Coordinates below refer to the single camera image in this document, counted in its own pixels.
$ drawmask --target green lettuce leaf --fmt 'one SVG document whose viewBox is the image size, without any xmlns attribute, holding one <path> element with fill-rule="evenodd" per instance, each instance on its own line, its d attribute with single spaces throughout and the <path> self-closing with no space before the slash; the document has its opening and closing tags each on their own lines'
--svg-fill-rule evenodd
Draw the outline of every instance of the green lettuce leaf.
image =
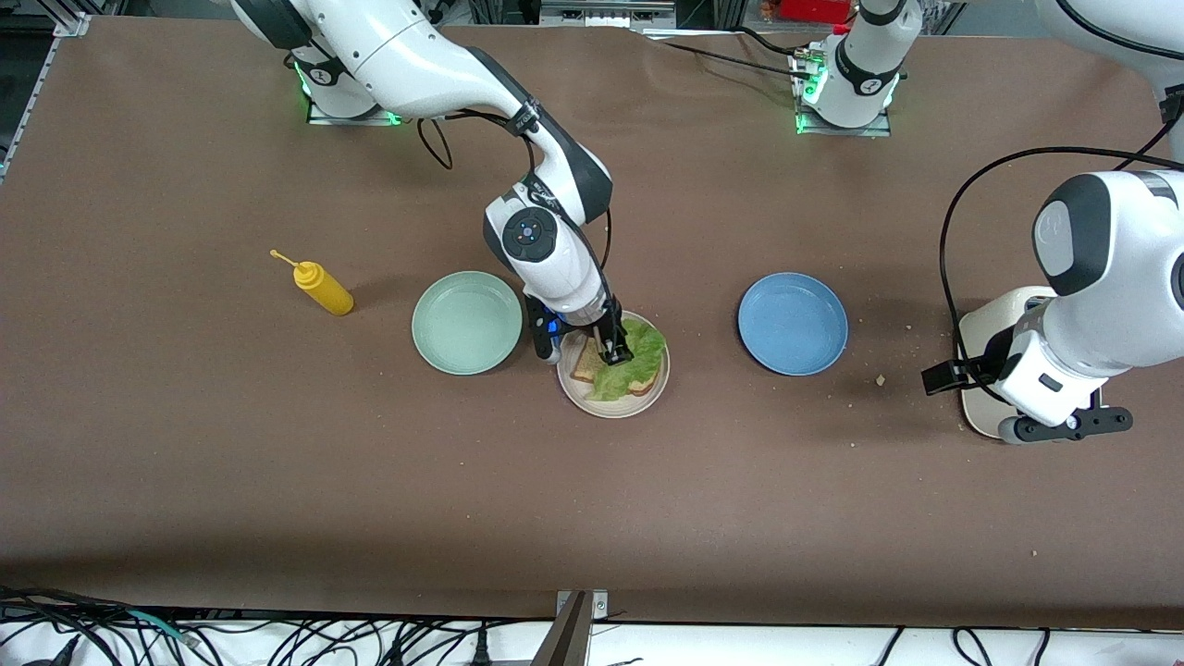
<svg viewBox="0 0 1184 666">
<path fill-rule="evenodd" d="M 629 393 L 629 384 L 632 382 L 645 383 L 658 373 L 662 367 L 662 352 L 665 351 L 665 338 L 658 333 L 657 328 L 626 319 L 622 322 L 625 326 L 626 341 L 630 351 L 633 352 L 633 360 L 617 365 L 605 366 L 596 376 L 592 385 L 590 401 L 612 402 L 625 397 Z"/>
</svg>

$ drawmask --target bread slice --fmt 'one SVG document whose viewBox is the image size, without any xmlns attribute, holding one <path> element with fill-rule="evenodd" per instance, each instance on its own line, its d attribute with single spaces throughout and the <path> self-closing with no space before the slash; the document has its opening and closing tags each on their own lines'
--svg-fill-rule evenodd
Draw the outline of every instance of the bread slice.
<svg viewBox="0 0 1184 666">
<path fill-rule="evenodd" d="M 572 370 L 572 379 L 584 382 L 586 384 L 594 384 L 596 376 L 599 374 L 605 367 L 607 366 L 604 360 L 600 359 L 600 352 L 597 350 L 596 340 L 588 338 L 584 341 L 584 348 L 580 350 L 580 358 L 575 361 L 575 369 Z M 659 372 L 655 372 L 654 377 L 650 377 L 648 382 L 630 382 L 629 393 L 638 398 L 649 393 L 654 390 L 655 384 L 657 384 Z"/>
</svg>

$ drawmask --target beige round board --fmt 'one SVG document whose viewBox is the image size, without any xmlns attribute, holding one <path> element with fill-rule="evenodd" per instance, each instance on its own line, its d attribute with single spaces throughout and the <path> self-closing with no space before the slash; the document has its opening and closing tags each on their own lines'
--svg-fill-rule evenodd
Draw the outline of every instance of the beige round board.
<svg viewBox="0 0 1184 666">
<path fill-rule="evenodd" d="M 654 326 L 644 316 L 628 310 L 622 313 L 622 318 L 632 319 Z M 587 335 L 583 332 L 573 332 L 565 335 L 564 341 L 559 346 L 560 352 L 562 352 L 562 358 L 560 358 L 559 363 L 555 365 L 555 371 L 559 373 L 559 385 L 564 389 L 564 392 L 567 393 L 567 397 L 571 398 L 575 406 L 583 409 L 592 416 L 599 416 L 601 418 L 625 418 L 626 416 L 633 416 L 635 414 L 645 411 L 645 409 L 657 402 L 658 396 L 662 395 L 667 382 L 670 379 L 669 346 L 662 351 L 662 367 L 658 369 L 658 378 L 655 380 L 654 388 L 649 393 L 645 393 L 642 397 L 626 395 L 620 399 L 599 402 L 587 399 L 588 395 L 592 393 L 592 384 L 580 382 L 579 379 L 572 379 L 572 371 L 575 370 L 575 364 L 579 363 L 580 351 L 584 348 L 584 342 L 586 340 Z"/>
</svg>

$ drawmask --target table surface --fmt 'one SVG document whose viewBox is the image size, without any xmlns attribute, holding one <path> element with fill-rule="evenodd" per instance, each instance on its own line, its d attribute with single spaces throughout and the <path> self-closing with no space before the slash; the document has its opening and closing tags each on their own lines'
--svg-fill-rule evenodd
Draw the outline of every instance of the table surface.
<svg viewBox="0 0 1184 666">
<path fill-rule="evenodd" d="M 659 403 L 587 416 L 525 339 L 480 377 L 416 353 L 435 280 L 516 284 L 480 231 L 526 168 L 501 130 L 448 123 L 444 172 L 413 128 L 305 126 L 282 55 L 239 25 L 97 18 L 0 190 L 0 579 L 175 606 L 546 615 L 594 587 L 656 620 L 1182 625 L 1180 365 L 1111 383 L 1130 434 L 1029 448 L 972 435 L 919 376 L 950 353 L 958 185 L 1031 146 L 1141 145 L 1141 79 L 1051 41 L 921 39 L 890 139 L 798 136 L 777 75 L 522 30 L 449 34 L 612 171 L 607 273 L 669 339 Z M 1109 166 L 984 179 L 951 238 L 963 306 L 1040 283 L 1034 212 Z M 271 248 L 356 312 L 320 312 Z M 745 289 L 783 270 L 850 318 L 816 377 L 738 340 Z"/>
</svg>

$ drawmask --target red object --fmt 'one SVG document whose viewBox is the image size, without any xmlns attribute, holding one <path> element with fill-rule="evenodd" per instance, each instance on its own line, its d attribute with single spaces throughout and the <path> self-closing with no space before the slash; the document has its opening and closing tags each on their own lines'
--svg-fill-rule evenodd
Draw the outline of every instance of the red object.
<svg viewBox="0 0 1184 666">
<path fill-rule="evenodd" d="M 781 0 L 783 19 L 818 24 L 845 24 L 851 13 L 850 0 Z"/>
</svg>

